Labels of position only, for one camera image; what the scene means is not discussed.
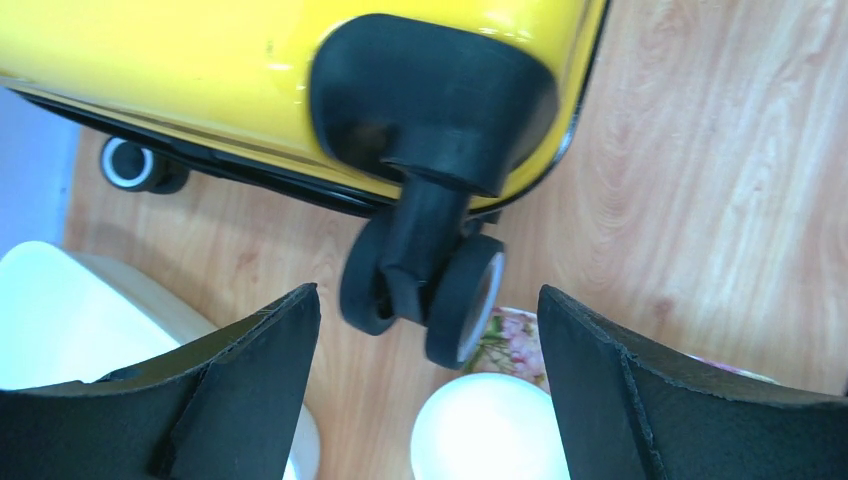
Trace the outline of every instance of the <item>white container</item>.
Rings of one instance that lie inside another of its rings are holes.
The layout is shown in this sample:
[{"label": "white container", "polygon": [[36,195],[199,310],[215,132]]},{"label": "white container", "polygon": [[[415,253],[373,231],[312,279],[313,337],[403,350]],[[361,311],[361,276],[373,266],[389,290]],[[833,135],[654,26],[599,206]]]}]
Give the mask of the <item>white container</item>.
[{"label": "white container", "polygon": [[[111,258],[26,242],[0,260],[3,390],[93,382],[215,330],[161,285]],[[312,480],[319,452],[315,421],[301,408],[285,478]]]},{"label": "white container", "polygon": [[551,396],[502,373],[453,380],[421,408],[410,445],[416,480],[567,480]]}]

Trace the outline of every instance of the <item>suitcase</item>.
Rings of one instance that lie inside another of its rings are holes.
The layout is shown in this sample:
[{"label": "suitcase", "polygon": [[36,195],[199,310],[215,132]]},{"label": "suitcase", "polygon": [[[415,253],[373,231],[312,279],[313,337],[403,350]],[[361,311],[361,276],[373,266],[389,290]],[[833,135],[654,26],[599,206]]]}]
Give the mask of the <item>suitcase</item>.
[{"label": "suitcase", "polygon": [[562,158],[606,0],[0,0],[0,85],[113,137],[129,191],[189,172],[368,217],[347,322],[458,368],[504,268],[486,222]]}]

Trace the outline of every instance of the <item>black wheel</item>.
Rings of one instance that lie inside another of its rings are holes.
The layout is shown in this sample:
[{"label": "black wheel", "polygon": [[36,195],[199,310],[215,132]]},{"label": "black wheel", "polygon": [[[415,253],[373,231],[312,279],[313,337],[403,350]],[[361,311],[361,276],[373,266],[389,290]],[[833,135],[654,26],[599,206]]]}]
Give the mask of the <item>black wheel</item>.
[{"label": "black wheel", "polygon": [[168,171],[162,176],[159,183],[150,189],[150,193],[155,193],[157,195],[170,195],[172,193],[179,192],[183,189],[185,184],[188,183],[188,176],[190,172],[188,168],[173,160],[165,161],[168,165]]},{"label": "black wheel", "polygon": [[145,192],[163,179],[168,172],[168,164],[150,149],[112,137],[100,152],[100,172],[115,188]]},{"label": "black wheel", "polygon": [[369,335],[380,335],[396,320],[379,269],[391,221],[391,210],[384,210],[365,224],[348,255],[339,289],[342,317]]},{"label": "black wheel", "polygon": [[448,260],[427,315],[427,358],[460,368],[480,341],[495,306],[504,270],[503,243],[468,237]]},{"label": "black wheel", "polygon": [[483,227],[486,226],[486,222],[483,221],[480,217],[474,217],[465,221],[465,224],[462,225],[462,234],[466,237],[471,235],[477,235],[483,233]]},{"label": "black wheel", "polygon": [[480,218],[482,218],[484,223],[488,223],[489,225],[497,225],[498,222],[501,220],[502,213],[503,210],[496,210],[494,212],[489,212]]}]

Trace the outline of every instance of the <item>white wheel rim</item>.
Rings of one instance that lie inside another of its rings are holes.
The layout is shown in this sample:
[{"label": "white wheel rim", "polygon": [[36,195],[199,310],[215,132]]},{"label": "white wheel rim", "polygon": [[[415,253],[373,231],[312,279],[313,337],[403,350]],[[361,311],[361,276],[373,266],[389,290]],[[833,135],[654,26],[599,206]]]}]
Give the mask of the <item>white wheel rim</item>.
[{"label": "white wheel rim", "polygon": [[474,328],[467,336],[460,337],[459,348],[457,348],[456,359],[460,363],[465,363],[474,353],[480,338],[483,337],[483,332],[486,331],[486,325],[489,324],[489,316],[492,314],[492,309],[495,307],[495,300],[498,297],[498,290],[501,287],[501,279],[503,278],[505,257],[503,252],[498,252],[489,261],[486,267],[486,275],[489,275],[489,287],[486,292],[486,297],[483,300],[483,308],[480,314],[474,320]]},{"label": "white wheel rim", "polygon": [[115,171],[112,157],[115,154],[115,150],[125,143],[128,142],[123,138],[112,137],[109,139],[103,147],[103,153],[100,154],[100,165],[103,167],[103,174],[110,183],[120,188],[134,188],[141,185],[153,173],[153,152],[146,148],[138,147],[144,158],[144,166],[141,168],[141,173],[135,178],[124,178]]}]

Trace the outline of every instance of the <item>wood grain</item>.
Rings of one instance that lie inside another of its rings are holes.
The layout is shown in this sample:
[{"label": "wood grain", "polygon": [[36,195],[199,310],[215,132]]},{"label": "wood grain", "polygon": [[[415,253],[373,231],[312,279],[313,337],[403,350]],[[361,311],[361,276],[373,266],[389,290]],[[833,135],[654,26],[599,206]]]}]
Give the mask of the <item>wood grain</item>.
[{"label": "wood grain", "polygon": [[[615,2],[568,155],[492,232],[499,303],[543,283],[676,349],[837,393],[848,378],[848,4]],[[411,324],[347,327],[362,222],[199,174],[177,195],[103,182],[83,134],[66,245],[111,255],[218,325],[303,282],[323,324],[306,403],[321,477],[411,478],[408,440],[452,377]]]}]

